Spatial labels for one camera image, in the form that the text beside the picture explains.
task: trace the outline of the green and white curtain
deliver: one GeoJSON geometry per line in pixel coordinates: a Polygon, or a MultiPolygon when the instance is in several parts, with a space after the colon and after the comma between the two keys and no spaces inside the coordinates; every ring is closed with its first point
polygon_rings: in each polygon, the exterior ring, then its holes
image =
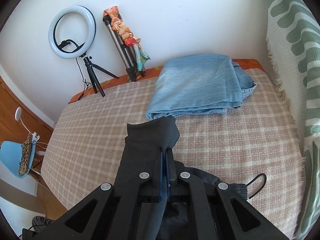
{"type": "Polygon", "coordinates": [[[306,188],[295,234],[302,240],[320,215],[320,27],[302,0],[268,3],[268,48],[305,157],[306,188]]]}

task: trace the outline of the pink plaid fabric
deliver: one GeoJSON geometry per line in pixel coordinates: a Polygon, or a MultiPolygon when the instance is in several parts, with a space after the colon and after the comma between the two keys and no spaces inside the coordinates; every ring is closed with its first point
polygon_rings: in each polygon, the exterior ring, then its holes
{"type": "MultiPolygon", "coordinates": [[[[297,134],[282,95],[259,69],[246,70],[258,84],[241,108],[227,114],[176,119],[176,160],[228,183],[248,183],[266,173],[264,189],[249,202],[292,238],[303,197],[303,165],[297,134]]],[[[70,209],[104,182],[113,183],[126,124],[146,122],[156,78],[90,95],[63,111],[47,147],[42,176],[70,209]]],[[[262,184],[249,186],[249,195],[262,184]]]]}

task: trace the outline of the folded denim fabric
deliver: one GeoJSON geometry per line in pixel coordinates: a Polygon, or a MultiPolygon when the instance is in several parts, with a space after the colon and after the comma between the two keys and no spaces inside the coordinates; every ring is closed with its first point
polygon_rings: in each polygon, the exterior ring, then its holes
{"type": "Polygon", "coordinates": [[[168,61],[156,82],[146,117],[186,114],[224,114],[249,96],[255,83],[251,77],[220,54],[200,54],[168,61]]]}

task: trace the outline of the chair seat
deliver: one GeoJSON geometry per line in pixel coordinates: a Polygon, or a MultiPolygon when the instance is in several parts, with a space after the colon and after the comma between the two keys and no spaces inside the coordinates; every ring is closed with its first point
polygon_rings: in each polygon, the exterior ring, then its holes
{"type": "MultiPolygon", "coordinates": [[[[30,158],[28,163],[28,171],[31,168],[33,158],[35,156],[35,141],[31,145],[30,158]]],[[[23,179],[28,172],[21,175],[18,173],[22,158],[22,144],[10,141],[4,141],[0,148],[0,162],[17,178],[23,179]]]]}

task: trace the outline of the brown door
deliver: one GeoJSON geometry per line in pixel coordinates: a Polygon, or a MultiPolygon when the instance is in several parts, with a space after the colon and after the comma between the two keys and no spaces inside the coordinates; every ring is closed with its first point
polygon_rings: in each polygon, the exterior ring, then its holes
{"type": "Polygon", "coordinates": [[[16,121],[14,118],[18,107],[22,108],[21,119],[26,127],[31,132],[36,132],[40,135],[40,142],[48,143],[53,128],[40,120],[22,104],[0,77],[0,145],[3,141],[23,143],[27,139],[28,131],[20,121],[16,121]]]}

